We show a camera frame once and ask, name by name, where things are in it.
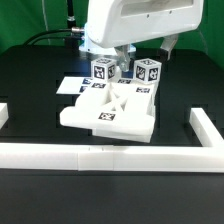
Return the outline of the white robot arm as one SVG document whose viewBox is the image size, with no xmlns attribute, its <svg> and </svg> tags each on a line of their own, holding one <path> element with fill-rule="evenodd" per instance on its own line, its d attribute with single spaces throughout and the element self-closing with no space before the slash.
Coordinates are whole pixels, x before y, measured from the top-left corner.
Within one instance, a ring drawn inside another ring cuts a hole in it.
<svg viewBox="0 0 224 224">
<path fill-rule="evenodd" d="M 129 70 L 130 44 L 163 37 L 160 52 L 170 59 L 180 33 L 198 28 L 204 0 L 89 0 L 86 39 L 114 48 L 119 66 Z"/>
</svg>

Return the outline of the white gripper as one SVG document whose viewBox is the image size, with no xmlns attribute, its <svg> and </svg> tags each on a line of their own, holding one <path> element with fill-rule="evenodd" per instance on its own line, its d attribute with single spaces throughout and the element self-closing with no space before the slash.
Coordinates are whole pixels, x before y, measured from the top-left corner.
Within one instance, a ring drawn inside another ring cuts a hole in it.
<svg viewBox="0 0 224 224">
<path fill-rule="evenodd" d="M 127 44 L 166 36 L 159 56 L 168 61 L 178 34 L 199 26 L 203 5 L 204 0 L 89 0 L 87 33 L 98 46 L 115 47 L 120 69 L 128 72 Z"/>
</svg>

